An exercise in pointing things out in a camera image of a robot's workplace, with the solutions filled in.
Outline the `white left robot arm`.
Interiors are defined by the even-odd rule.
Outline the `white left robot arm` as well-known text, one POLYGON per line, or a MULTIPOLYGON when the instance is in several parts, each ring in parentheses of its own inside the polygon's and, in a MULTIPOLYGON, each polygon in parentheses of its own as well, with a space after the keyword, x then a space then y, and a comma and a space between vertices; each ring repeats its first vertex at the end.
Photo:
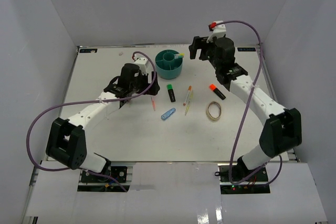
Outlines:
POLYGON ((94 103, 67 119, 55 119, 46 147, 47 156, 72 170, 90 170, 98 181, 108 180, 111 175, 108 160, 88 152, 86 133, 136 95, 157 95, 160 87, 152 67, 145 58, 126 63, 94 103))

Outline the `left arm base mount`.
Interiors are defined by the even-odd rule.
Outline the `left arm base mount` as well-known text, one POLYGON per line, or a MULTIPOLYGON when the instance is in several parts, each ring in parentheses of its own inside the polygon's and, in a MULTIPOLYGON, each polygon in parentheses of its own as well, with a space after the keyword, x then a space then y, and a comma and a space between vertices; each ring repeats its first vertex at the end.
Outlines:
MULTIPOLYGON (((128 168, 126 166, 111 166, 106 172, 106 175, 113 177, 120 183, 125 183, 127 181, 128 168)), ((112 182, 112 180, 105 177, 99 177, 91 175, 87 172, 82 172, 80 177, 81 183, 106 183, 112 182)))

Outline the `green cap black highlighter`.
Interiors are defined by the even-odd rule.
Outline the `green cap black highlighter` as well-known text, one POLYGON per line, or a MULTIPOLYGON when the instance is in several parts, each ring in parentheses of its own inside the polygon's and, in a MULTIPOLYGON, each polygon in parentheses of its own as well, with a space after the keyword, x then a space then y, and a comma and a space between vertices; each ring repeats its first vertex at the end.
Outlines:
POLYGON ((174 94, 174 90, 173 90, 172 85, 168 84, 166 87, 167 87, 167 91, 168 91, 168 94, 169 94, 170 101, 175 102, 176 98, 175 98, 175 94, 174 94))

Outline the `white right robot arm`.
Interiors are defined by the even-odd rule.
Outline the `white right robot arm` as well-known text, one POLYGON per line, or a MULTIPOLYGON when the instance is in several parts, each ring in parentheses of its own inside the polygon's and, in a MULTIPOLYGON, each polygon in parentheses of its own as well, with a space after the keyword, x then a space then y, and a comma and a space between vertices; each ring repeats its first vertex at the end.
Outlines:
POLYGON ((241 156, 229 169, 247 182, 256 175, 256 169, 274 157, 302 143, 301 114, 274 101, 253 84, 248 72, 235 61, 234 42, 227 38, 195 36, 189 45, 190 58, 199 50, 202 61, 209 61, 220 84, 240 98, 259 118, 263 125, 259 142, 250 152, 241 156))

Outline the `white marker orange cap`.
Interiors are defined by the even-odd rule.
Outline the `white marker orange cap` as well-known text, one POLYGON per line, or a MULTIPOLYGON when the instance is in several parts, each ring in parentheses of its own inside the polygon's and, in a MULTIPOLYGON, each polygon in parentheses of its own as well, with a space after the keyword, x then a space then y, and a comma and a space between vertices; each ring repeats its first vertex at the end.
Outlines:
POLYGON ((185 97, 184 102, 183 102, 183 105, 184 105, 184 106, 186 106, 186 104, 187 104, 187 102, 188 102, 188 100, 189 100, 191 91, 192 91, 192 86, 189 86, 189 87, 188 87, 188 90, 187 90, 186 97, 185 97))

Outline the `orange cap black highlighter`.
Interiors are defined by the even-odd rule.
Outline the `orange cap black highlighter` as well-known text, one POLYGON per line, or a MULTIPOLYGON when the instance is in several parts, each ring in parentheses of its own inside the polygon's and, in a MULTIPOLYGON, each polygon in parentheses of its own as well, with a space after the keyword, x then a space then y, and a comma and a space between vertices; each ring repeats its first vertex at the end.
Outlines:
POLYGON ((216 85, 211 84, 209 86, 212 92, 214 92, 221 100, 225 100, 226 96, 216 87, 216 85))

